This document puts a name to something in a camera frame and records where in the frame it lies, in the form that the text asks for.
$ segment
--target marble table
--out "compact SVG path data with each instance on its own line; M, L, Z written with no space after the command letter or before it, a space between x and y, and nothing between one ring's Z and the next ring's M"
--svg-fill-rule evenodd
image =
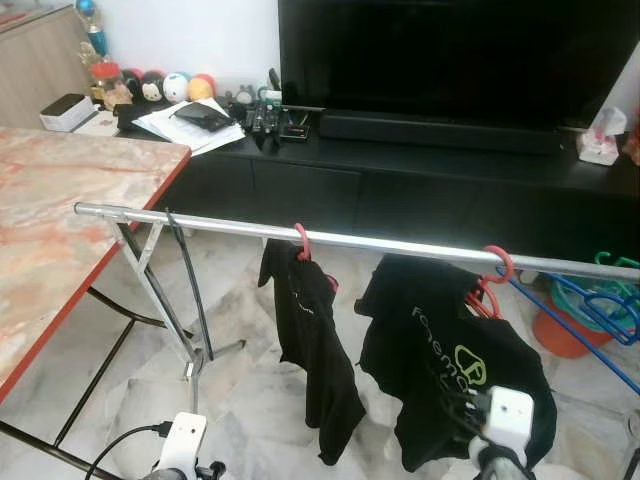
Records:
M151 207L188 147L0 127L0 403L117 251L76 202Z

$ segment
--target black wallet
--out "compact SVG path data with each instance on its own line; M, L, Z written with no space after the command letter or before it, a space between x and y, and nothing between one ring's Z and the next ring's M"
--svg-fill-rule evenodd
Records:
M210 132L215 132L234 123L232 118L198 102L185 105L181 109L176 110L174 115Z

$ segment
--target soundbar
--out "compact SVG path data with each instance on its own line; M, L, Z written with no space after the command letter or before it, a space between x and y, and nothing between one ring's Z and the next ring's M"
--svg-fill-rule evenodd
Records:
M460 124L392 113L325 110L322 137L546 155L561 147L557 131Z

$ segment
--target clothes drying rack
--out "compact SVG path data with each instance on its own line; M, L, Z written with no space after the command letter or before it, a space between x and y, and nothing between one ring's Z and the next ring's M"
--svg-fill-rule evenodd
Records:
M78 203L74 206L74 209L78 215L102 217L111 226L115 237L123 248L125 257L133 268L146 293L149 295L151 301L160 313L163 322L171 332L179 351L186 361L186 378L192 387L190 389L191 409L195 412L197 410L198 376L206 363L207 358L205 358L205 355L202 353L202 349L196 348L185 335L182 326L171 309L171 305L169 304L166 295L162 291L159 282L151 272L148 265L162 228L169 225L168 216L165 213L150 210L135 210L126 207L88 203ZM171 214L171 217L172 221L180 227L192 230L204 230L279 240L300 240L300 233L293 228L236 222L231 220L219 220L191 215ZM136 239L132 235L129 223L145 223L151 225L151 231L142 249L138 246ZM313 231L307 231L306 233L309 240L317 244L354 247L376 250L384 253L429 257L445 261L469 261L491 267L502 266L502 260L497 255L485 251L335 233ZM557 273L561 275L591 277L603 280L617 280L640 284L640 269L636 268L575 262L561 259L538 258L523 255L511 255L511 258L513 260L514 267L519 270ZM205 345L211 344L211 340L208 338L204 338L204 341ZM225 347L225 349L232 348L235 345L242 346L242 342L243 341L240 340L239 342L236 342L236 344ZM612 370L619 375L619 371L615 369Z

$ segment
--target orange bucket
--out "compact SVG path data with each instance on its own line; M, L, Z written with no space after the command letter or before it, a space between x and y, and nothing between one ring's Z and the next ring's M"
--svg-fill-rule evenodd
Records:
M576 322L571 315L556 307L551 299L547 299L545 303L549 309L582 334L595 347L601 347L613 339L608 333L594 332ZM540 310L533 321L533 333L547 350L559 357L580 358L591 353L587 347L544 310Z

